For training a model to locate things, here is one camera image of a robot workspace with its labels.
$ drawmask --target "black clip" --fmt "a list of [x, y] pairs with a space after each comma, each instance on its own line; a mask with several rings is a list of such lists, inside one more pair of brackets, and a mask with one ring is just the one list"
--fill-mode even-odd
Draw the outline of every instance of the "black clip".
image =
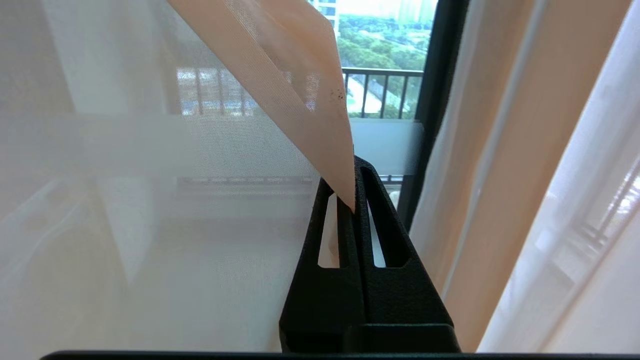
[[[280, 317], [283, 352], [459, 352], [453, 322], [375, 168], [356, 157], [356, 213], [338, 200], [340, 268], [317, 264], [321, 180]], [[387, 267], [374, 265], [369, 209]]]

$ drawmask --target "outdoor view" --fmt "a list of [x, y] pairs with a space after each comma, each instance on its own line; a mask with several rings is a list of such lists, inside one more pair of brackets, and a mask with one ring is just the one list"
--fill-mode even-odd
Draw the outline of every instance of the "outdoor view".
[[[332, 24], [343, 67], [417, 70], [422, 72], [431, 38], [437, 0], [310, 0]], [[413, 119], [422, 74], [406, 78], [406, 95], [400, 115], [405, 76], [369, 76], [364, 117]], [[350, 117], [361, 117], [365, 76], [352, 74], [347, 81]]]

